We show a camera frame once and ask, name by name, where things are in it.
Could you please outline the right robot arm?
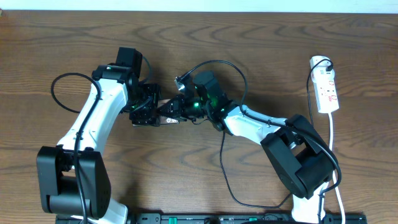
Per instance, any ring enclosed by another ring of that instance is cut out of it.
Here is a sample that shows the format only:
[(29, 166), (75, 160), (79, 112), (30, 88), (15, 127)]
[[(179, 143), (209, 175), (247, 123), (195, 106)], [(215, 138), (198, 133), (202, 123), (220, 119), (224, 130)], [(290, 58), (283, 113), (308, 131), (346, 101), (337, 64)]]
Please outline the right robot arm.
[(181, 92), (160, 106), (158, 114), (171, 119), (207, 117), (223, 134), (244, 137), (261, 145), (278, 178), (293, 195), (296, 222), (323, 223), (324, 194), (338, 161), (302, 115), (273, 118), (230, 100), (212, 71), (175, 79)]

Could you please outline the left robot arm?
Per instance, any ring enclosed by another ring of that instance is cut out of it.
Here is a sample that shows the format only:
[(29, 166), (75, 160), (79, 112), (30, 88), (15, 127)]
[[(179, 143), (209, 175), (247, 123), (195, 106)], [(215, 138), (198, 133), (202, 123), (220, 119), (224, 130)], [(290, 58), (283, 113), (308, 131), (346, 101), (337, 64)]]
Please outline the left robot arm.
[(73, 223), (133, 223), (126, 205), (111, 197), (103, 162), (106, 141), (117, 116), (127, 113), (135, 126), (159, 126), (160, 86), (141, 80), (147, 59), (120, 47), (114, 63), (100, 65), (86, 79), (91, 90), (69, 131), (36, 158), (40, 202), (46, 213)]

